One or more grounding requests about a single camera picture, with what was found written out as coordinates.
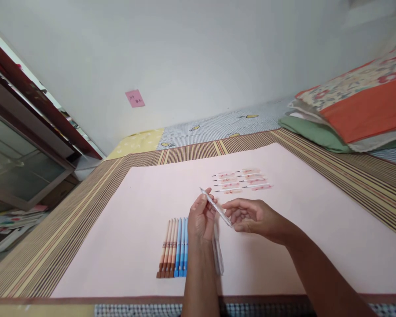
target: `floral pillow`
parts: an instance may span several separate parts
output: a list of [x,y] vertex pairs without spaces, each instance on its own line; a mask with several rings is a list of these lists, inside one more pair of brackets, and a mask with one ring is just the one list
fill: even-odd
[[346,143],[396,131],[396,49],[296,98],[291,107],[323,118]]

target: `right hand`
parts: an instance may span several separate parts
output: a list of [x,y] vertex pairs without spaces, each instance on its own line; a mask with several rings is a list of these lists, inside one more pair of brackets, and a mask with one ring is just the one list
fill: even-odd
[[226,209],[226,217],[231,217],[237,232],[256,233],[281,245],[286,245],[291,238],[304,234],[298,226],[262,200],[236,198],[222,207]]

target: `blue pencil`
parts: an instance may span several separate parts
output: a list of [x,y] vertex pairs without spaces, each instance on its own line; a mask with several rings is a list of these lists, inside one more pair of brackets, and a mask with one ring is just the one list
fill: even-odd
[[183,276],[186,277],[186,273],[188,272],[188,218],[185,221],[185,262],[183,264]]
[[182,219],[179,219],[177,229],[177,246],[176,246],[176,261],[175,261],[175,277],[179,277],[179,262],[180,262],[180,241],[181,241]]
[[180,241],[180,262],[179,262],[179,277],[183,276],[183,263],[185,261],[185,218],[182,219],[182,233]]

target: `green pillowcase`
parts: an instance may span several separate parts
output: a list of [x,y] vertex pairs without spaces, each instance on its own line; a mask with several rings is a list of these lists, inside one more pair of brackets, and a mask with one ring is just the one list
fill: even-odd
[[[354,151],[346,145],[338,134],[329,126],[304,120],[296,117],[283,117],[279,119],[279,125],[296,134],[300,134],[306,139],[322,146],[326,150],[334,153],[353,153]],[[378,150],[396,147],[396,140],[390,142]]]

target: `left hand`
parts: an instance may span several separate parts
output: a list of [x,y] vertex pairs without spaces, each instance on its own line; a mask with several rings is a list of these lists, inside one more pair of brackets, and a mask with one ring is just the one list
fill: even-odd
[[[209,194],[211,192],[211,188],[207,188],[205,191]],[[215,203],[217,203],[217,199],[214,199],[213,195],[210,195],[210,197]],[[207,197],[204,194],[201,194],[189,210],[189,240],[199,238],[212,241],[214,236],[215,216],[216,210],[207,201]]]

